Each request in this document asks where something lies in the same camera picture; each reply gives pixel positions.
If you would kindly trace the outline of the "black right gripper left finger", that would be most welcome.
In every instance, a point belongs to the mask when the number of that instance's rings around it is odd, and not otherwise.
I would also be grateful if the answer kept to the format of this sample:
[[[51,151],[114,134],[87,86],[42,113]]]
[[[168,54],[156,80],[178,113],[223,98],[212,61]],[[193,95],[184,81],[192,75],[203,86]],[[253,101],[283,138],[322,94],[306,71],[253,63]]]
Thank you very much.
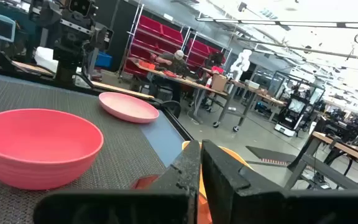
[[[201,150],[190,141],[144,189],[59,190],[34,208],[34,224],[191,224],[197,221]]]

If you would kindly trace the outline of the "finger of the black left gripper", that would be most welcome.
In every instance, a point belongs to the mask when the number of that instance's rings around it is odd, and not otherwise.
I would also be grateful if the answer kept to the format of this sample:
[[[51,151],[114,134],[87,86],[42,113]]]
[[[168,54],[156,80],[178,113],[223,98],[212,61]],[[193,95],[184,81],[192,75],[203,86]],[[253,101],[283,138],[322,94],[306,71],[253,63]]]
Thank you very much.
[[[96,46],[99,50],[107,50],[110,46],[114,31],[107,27],[96,29]]]
[[[60,22],[62,14],[59,9],[43,8],[40,11],[39,26],[42,28],[48,28],[56,23]]]

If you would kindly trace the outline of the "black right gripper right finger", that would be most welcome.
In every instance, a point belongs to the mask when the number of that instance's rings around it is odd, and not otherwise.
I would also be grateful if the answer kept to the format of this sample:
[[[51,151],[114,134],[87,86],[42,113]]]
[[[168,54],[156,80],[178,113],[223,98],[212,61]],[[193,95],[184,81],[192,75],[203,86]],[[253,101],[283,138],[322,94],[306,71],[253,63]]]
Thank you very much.
[[[201,166],[213,224],[358,224],[358,190],[286,190],[210,140]]]

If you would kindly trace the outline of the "blue plastic crate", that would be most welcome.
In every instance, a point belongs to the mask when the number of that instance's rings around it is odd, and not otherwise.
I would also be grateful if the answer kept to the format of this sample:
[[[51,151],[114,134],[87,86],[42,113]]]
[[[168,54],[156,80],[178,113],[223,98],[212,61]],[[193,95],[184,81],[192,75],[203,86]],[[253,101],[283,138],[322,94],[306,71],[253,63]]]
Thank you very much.
[[[112,56],[104,52],[99,52],[96,58],[95,66],[108,68],[111,66]]]

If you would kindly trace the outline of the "white paper sheet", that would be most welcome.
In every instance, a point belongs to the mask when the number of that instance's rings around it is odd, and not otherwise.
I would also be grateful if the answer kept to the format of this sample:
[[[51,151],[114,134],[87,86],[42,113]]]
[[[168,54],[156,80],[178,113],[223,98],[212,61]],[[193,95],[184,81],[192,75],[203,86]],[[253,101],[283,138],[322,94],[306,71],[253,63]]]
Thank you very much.
[[[58,67],[58,61],[53,59],[53,49],[37,47],[34,55],[37,65],[45,67],[55,73]]]

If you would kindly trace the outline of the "red bin shelf rack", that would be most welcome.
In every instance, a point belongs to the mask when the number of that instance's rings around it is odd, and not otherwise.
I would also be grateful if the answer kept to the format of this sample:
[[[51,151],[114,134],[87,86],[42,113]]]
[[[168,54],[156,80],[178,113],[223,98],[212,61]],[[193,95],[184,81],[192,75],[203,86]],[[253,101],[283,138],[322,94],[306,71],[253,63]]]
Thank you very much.
[[[174,53],[183,48],[183,27],[174,28],[172,24],[165,25],[156,18],[143,4],[137,6],[131,28],[127,32],[128,39],[119,68],[122,74],[145,75],[145,72],[129,61],[131,57],[150,63],[151,54]]]
[[[197,72],[204,67],[205,61],[212,53],[221,52],[223,54],[223,65],[226,64],[227,58],[232,53],[232,49],[226,44],[220,43],[193,29],[190,29],[185,37],[183,50],[185,61],[192,72]]]

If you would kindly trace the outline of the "grey woven placemat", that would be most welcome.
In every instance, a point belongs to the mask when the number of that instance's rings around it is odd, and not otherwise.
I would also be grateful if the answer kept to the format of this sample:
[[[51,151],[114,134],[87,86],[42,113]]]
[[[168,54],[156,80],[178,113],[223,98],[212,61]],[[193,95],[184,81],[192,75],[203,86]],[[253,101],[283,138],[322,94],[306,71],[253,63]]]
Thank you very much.
[[[165,170],[141,129],[105,112],[95,96],[0,80],[0,112],[19,108],[72,113],[104,134],[93,165],[64,189],[128,189],[139,177]],[[33,224],[33,209],[46,195],[46,190],[20,190],[0,182],[0,224]]]

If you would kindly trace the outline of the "pink plate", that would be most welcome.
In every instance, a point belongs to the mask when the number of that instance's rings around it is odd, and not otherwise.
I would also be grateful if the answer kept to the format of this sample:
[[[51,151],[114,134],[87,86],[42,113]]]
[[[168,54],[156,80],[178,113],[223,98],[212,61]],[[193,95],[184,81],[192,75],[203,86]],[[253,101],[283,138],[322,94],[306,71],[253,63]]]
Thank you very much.
[[[132,123],[151,123],[160,114],[149,103],[122,93],[101,93],[99,94],[99,103],[109,114]]]

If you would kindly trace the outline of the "person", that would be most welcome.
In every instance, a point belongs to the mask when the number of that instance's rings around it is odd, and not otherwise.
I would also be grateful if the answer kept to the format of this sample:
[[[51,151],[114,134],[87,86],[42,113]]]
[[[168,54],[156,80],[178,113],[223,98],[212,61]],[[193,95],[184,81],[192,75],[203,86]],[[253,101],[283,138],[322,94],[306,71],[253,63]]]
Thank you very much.
[[[164,68],[172,73],[185,74],[188,71],[186,62],[183,59],[184,53],[182,50],[177,50],[174,54],[163,53],[161,55],[150,54],[150,58],[158,63],[160,68]],[[180,102],[181,86],[179,83],[162,78],[155,77],[154,83],[162,86],[169,86],[172,89],[172,100]]]

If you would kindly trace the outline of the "wooden workbench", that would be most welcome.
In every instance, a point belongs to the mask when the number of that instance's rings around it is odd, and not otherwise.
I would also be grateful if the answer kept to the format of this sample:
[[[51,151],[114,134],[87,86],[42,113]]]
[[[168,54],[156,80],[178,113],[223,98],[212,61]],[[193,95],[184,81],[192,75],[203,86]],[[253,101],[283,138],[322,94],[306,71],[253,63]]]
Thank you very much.
[[[242,126],[243,122],[245,121],[248,112],[250,111],[250,109],[254,108],[255,106],[255,102],[256,99],[258,97],[262,97],[265,99],[269,99],[271,100],[273,103],[275,103],[278,106],[284,106],[284,102],[276,100],[272,97],[267,96],[266,94],[262,93],[261,89],[257,89],[254,88],[246,83],[241,83],[241,82],[237,82],[234,80],[231,80],[229,82],[230,85],[233,85],[233,90],[228,93],[227,91],[219,91],[219,90],[214,90],[212,88],[209,88],[207,86],[201,85],[201,84],[197,84],[196,81],[190,77],[170,77],[167,76],[166,74],[164,74],[162,71],[157,71],[157,70],[153,70],[152,69],[152,64],[148,64],[145,63],[143,60],[139,60],[138,58],[134,58],[134,57],[129,57],[128,60],[130,60],[132,63],[135,64],[135,66],[139,69],[145,70],[148,72],[148,77],[150,79],[153,79],[154,76],[158,76],[158,77],[162,77],[162,78],[166,78],[169,80],[172,80],[174,82],[177,83],[181,83],[183,85],[186,86],[190,86],[193,88],[196,88],[198,90],[197,95],[195,97],[195,107],[193,110],[193,119],[197,120],[197,122],[202,123],[202,120],[199,120],[197,115],[198,115],[198,109],[200,108],[201,105],[201,101],[202,99],[206,96],[206,92],[210,91],[216,94],[216,96],[220,96],[222,98],[224,98],[226,100],[225,104],[220,103],[217,100],[214,100],[213,98],[211,99],[214,103],[216,103],[219,107],[222,108],[221,114],[219,115],[219,118],[216,122],[213,123],[213,127],[217,128],[221,122],[223,121],[225,115],[230,114],[233,116],[237,116],[240,117],[240,120],[238,122],[238,124],[236,126],[233,127],[233,131],[238,132],[239,128]],[[236,90],[239,88],[243,88],[249,92],[251,92],[250,94],[250,100],[248,101],[248,103],[246,104],[246,108],[244,109],[244,111],[242,113],[238,112],[238,111],[233,111],[230,110],[229,107],[231,106],[231,101],[234,98],[234,94],[236,93]]]

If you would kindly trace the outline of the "white-based mobile robot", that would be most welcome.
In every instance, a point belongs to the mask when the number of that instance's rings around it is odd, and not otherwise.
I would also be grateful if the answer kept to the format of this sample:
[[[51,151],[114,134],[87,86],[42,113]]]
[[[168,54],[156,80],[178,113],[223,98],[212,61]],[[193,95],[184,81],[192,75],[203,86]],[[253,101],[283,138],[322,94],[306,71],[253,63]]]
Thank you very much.
[[[292,94],[284,110],[279,113],[274,130],[288,137],[293,137],[308,104],[309,101],[306,98]]]

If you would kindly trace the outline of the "brown cardboard box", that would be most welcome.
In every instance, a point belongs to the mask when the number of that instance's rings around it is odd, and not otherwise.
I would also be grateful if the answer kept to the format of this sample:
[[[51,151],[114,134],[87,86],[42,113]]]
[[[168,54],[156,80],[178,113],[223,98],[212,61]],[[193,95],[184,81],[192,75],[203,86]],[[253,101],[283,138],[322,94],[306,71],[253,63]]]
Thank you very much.
[[[211,89],[216,91],[223,91],[226,83],[227,83],[226,76],[215,73],[212,77]]]

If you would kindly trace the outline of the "coral red bowl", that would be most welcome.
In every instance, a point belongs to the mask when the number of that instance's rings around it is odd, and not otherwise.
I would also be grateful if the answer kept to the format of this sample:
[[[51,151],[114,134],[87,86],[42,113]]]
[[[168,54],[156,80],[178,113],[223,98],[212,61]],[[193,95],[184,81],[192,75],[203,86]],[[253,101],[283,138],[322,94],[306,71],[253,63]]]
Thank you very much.
[[[91,167],[103,143],[95,124],[71,113],[0,112],[0,181],[26,190],[61,187]]]

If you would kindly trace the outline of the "wood-top black-leg table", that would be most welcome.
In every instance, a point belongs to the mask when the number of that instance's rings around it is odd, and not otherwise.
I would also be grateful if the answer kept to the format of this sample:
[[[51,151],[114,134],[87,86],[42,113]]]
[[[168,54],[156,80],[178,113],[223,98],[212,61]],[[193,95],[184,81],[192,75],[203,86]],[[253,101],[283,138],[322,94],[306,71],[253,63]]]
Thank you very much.
[[[358,149],[356,147],[337,142],[323,133],[313,131],[299,155],[297,155],[295,160],[287,167],[292,171],[292,175],[285,184],[286,189],[291,189],[296,182],[303,177],[303,171],[306,169],[306,166],[310,166],[314,171],[327,177],[343,189],[358,189],[357,182],[354,182],[337,170],[334,170],[329,165],[315,158],[314,154],[322,142],[358,159]]]

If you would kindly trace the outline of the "white robot figure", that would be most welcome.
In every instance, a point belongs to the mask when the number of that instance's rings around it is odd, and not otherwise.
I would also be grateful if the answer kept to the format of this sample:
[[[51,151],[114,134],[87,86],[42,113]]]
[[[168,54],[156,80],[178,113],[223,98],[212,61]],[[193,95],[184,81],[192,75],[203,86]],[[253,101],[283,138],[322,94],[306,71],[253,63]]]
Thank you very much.
[[[236,61],[230,67],[230,73],[232,74],[232,79],[239,81],[243,72],[248,71],[250,66],[249,57],[251,56],[252,51],[249,49],[244,49],[239,55]]]

